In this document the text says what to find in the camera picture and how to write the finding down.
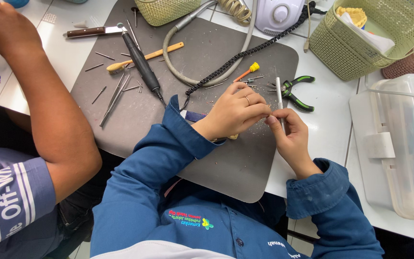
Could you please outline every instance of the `green handle pliers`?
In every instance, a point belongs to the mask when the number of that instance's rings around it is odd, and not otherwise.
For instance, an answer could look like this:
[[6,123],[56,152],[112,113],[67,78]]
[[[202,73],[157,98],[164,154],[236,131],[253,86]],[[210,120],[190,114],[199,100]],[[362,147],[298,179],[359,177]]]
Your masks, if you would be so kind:
[[[304,103],[302,103],[300,100],[298,100],[298,98],[292,94],[289,89],[296,85],[297,83],[301,83],[301,82],[308,82],[308,83],[312,83],[314,82],[316,79],[314,77],[310,77],[310,76],[302,76],[302,77],[298,77],[296,79],[294,79],[293,81],[289,82],[288,80],[285,80],[285,82],[282,84],[281,86],[281,92],[282,92],[282,98],[286,98],[288,100],[290,100],[291,102],[293,102],[296,107],[302,111],[305,112],[313,112],[314,111],[314,107],[306,105]],[[268,92],[276,92],[276,89],[273,90],[268,90]]]

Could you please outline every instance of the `shirt button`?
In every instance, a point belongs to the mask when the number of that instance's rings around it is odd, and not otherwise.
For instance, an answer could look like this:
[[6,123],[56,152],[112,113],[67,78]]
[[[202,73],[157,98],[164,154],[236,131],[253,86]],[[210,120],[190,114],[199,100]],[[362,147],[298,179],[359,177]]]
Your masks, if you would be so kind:
[[237,238],[236,239],[236,242],[237,242],[237,244],[239,245],[239,246],[244,246],[244,242],[242,241],[242,239],[240,239],[240,238]]

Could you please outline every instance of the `bristles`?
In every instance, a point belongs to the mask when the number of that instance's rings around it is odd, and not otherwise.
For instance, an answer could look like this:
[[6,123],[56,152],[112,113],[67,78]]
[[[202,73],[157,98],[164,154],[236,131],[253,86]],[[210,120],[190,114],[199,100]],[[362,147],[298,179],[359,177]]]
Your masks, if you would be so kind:
[[113,74],[119,74],[121,71],[123,71],[124,70],[124,66],[121,66],[121,67],[119,67],[118,69],[116,69],[116,70],[113,70],[113,71],[108,71],[108,73],[110,74],[110,75],[113,75]]

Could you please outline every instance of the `wax knife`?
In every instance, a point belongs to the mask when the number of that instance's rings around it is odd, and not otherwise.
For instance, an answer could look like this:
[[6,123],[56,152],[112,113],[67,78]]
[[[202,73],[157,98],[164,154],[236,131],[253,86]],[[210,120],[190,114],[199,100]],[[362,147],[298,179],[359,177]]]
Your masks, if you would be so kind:
[[70,30],[67,33],[64,33],[63,36],[65,38],[76,38],[76,37],[102,35],[102,34],[109,34],[109,33],[122,33],[122,30],[127,31],[126,28],[120,29],[117,26],[114,26],[114,27],[103,26],[103,27],[89,28],[89,29]]

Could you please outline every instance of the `gray hose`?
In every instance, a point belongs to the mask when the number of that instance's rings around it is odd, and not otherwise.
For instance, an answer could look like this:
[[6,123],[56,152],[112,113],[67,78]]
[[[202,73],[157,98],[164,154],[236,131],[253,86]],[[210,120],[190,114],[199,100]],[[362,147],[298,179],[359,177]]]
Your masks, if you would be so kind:
[[[202,11],[203,9],[207,8],[209,5],[216,3],[217,1],[209,1],[204,3],[204,5],[202,5],[198,10],[194,11],[196,12],[195,14],[197,15],[200,11]],[[255,27],[255,20],[257,17],[257,6],[258,6],[258,0],[253,0],[253,7],[252,7],[252,19],[250,20],[250,25],[248,27],[248,32],[247,32],[247,37],[245,38],[245,42],[244,42],[244,46],[242,47],[241,52],[247,50],[248,45],[250,44],[250,39],[252,38],[252,33],[253,33],[253,28]],[[178,70],[172,65],[172,63],[170,62],[169,59],[169,55],[167,53],[167,47],[169,46],[169,41],[172,38],[172,36],[179,31],[182,27],[184,27],[185,25],[187,25],[194,17],[192,17],[190,14],[187,15],[185,17],[185,19],[181,20],[181,25],[179,25],[180,23],[178,23],[175,27],[173,27],[169,33],[167,33],[166,38],[164,39],[164,43],[162,44],[162,53],[164,55],[164,59],[166,61],[167,66],[169,67],[169,70],[180,80],[190,84],[190,85],[196,85],[199,83],[199,80],[193,80],[190,78],[185,77],[184,75],[182,75],[180,72],[178,72]],[[242,58],[238,59],[237,62],[235,62],[224,74],[222,74],[220,77],[209,81],[208,83],[206,83],[203,86],[212,86],[212,85],[216,85],[217,83],[219,83],[220,81],[223,81],[224,79],[226,79],[227,77],[229,77],[234,70],[239,66],[240,62],[242,61]]]

